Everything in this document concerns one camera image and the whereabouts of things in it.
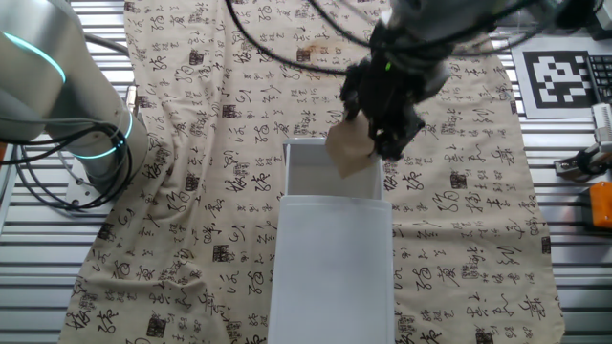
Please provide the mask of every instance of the open white box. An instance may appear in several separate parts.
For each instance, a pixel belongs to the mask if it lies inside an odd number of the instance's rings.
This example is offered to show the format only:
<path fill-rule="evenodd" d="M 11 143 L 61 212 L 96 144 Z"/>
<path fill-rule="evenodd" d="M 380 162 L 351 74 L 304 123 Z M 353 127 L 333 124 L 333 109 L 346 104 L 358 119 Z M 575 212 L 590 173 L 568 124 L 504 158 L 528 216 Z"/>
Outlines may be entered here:
<path fill-rule="evenodd" d="M 346 179 L 325 139 L 285 142 L 270 344 L 393 344 L 391 204 L 379 161 Z"/>

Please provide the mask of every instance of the tablecloth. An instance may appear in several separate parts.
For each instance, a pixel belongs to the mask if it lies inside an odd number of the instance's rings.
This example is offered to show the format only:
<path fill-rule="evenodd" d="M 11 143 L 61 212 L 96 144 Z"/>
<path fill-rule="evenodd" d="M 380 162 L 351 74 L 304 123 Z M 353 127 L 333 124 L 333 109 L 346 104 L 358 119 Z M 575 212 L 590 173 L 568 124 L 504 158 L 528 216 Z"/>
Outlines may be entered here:
<path fill-rule="evenodd" d="M 389 6 L 352 3 L 372 18 Z M 336 68 L 367 54 L 305 1 L 233 4 L 278 54 Z M 322 5 L 371 34 L 342 4 Z M 83 263 L 59 342 L 265 343 L 282 142 L 326 136 L 343 78 L 272 61 L 223 1 L 128 1 L 125 29 L 149 152 Z M 495 56 L 449 66 L 447 85 L 418 107 L 426 128 L 384 164 L 396 343 L 558 343 L 549 230 L 511 82 Z"/>

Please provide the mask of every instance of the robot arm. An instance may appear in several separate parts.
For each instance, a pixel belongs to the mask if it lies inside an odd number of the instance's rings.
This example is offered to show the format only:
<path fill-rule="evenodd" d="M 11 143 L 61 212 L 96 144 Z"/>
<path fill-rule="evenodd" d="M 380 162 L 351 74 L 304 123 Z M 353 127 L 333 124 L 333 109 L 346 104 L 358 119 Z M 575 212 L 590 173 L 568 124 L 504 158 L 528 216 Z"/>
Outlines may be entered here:
<path fill-rule="evenodd" d="M 30 141 L 45 130 L 52 139 L 91 127 L 62 120 L 111 123 L 126 137 L 132 174 L 146 154 L 146 130 L 89 55 L 77 14 L 64 0 L 0 0 L 0 138 Z M 118 147 L 92 132 L 66 149 L 84 165 L 90 182 L 107 190 L 118 168 Z M 121 167 L 122 178 L 128 166 Z"/>
<path fill-rule="evenodd" d="M 345 119 L 351 120 L 363 111 L 369 120 L 369 137 L 375 142 L 376 153 L 386 160 L 401 159 L 404 148 L 425 127 L 414 105 L 434 97 L 444 86 L 449 78 L 447 60 L 456 45 L 493 30 L 493 26 L 480 30 L 470 28 L 502 12 L 513 2 L 391 0 L 392 8 L 382 15 L 370 45 L 426 47 L 404 52 L 373 48 L 371 57 L 351 66 L 340 93 Z M 536 19 L 550 20 L 554 15 L 554 24 L 563 29 L 581 27 L 594 7 L 592 0 L 530 3 L 533 5 L 528 10 Z M 582 9 L 582 15 L 571 15 L 576 7 Z M 445 39 L 455 35 L 454 39 Z"/>

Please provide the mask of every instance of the glowing blue ring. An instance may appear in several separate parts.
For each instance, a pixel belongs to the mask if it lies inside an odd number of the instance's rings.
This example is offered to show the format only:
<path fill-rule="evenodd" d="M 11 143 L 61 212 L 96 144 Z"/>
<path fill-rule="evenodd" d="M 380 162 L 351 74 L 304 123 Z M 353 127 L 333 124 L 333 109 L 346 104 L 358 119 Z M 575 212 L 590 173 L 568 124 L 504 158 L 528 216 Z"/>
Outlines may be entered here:
<path fill-rule="evenodd" d="M 23 40 L 21 38 L 15 37 L 12 34 L 8 34 L 6 32 L 3 32 L 3 34 L 12 43 L 17 45 L 18 47 L 20 47 L 22 49 L 27 49 L 27 50 L 29 50 L 29 51 L 31 51 L 33 53 L 36 53 L 40 57 L 44 58 L 47 62 L 49 62 L 52 66 L 54 66 L 57 69 L 57 71 L 61 75 L 61 78 L 62 78 L 63 82 L 66 83 L 66 75 L 64 74 L 64 70 L 62 70 L 61 67 L 59 67 L 59 65 L 57 64 L 57 62 L 55 62 L 55 60 L 53 60 L 49 55 L 45 54 L 45 52 L 41 51 L 40 49 L 36 48 L 32 44 L 26 42 L 25 40 Z"/>
<path fill-rule="evenodd" d="M 132 124 L 134 119 L 132 118 L 132 115 L 128 115 L 130 117 L 130 125 L 127 127 L 127 133 L 125 133 L 125 138 L 129 138 L 130 133 L 132 132 Z M 123 141 L 119 142 L 119 144 L 117 145 L 117 147 L 121 146 L 123 144 Z M 79 159 L 98 159 L 98 158 L 102 158 L 102 157 L 106 157 L 107 155 L 115 152 L 115 150 L 117 150 L 117 147 L 113 147 L 111 149 L 109 149 L 108 151 L 102 153 L 102 154 L 98 154 L 96 156 L 93 157 L 82 157 L 80 155 L 77 154 L 73 154 L 75 157 L 79 158 Z"/>

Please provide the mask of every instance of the orange object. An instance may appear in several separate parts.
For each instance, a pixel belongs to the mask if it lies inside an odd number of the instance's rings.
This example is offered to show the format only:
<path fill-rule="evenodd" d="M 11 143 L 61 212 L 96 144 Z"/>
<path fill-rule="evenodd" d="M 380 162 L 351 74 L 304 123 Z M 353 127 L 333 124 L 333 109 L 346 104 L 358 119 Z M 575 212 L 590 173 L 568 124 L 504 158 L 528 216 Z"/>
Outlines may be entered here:
<path fill-rule="evenodd" d="M 597 183 L 591 186 L 589 193 L 593 225 L 612 228 L 612 183 Z"/>

